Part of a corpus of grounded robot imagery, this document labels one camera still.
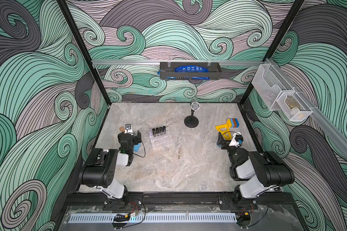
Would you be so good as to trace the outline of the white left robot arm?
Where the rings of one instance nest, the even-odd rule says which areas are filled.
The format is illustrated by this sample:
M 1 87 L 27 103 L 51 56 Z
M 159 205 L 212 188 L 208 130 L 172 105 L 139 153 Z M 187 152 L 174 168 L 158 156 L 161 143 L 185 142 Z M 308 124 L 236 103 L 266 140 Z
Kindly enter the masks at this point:
M 117 166 L 128 167 L 135 156 L 134 148 L 142 142 L 141 132 L 126 130 L 118 134 L 119 149 L 93 148 L 79 174 L 79 183 L 99 189 L 109 199 L 122 199 L 126 186 L 114 179 Z

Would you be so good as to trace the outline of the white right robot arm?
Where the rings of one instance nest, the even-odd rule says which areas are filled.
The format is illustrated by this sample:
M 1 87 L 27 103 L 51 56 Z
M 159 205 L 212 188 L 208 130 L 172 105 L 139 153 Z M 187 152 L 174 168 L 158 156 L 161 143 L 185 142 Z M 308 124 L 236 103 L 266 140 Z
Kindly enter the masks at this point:
M 248 151 L 242 148 L 243 143 L 244 138 L 239 132 L 218 133 L 216 144 L 227 151 L 230 177 L 243 182 L 234 189 L 236 202 L 254 199 L 294 183 L 292 169 L 275 152 Z

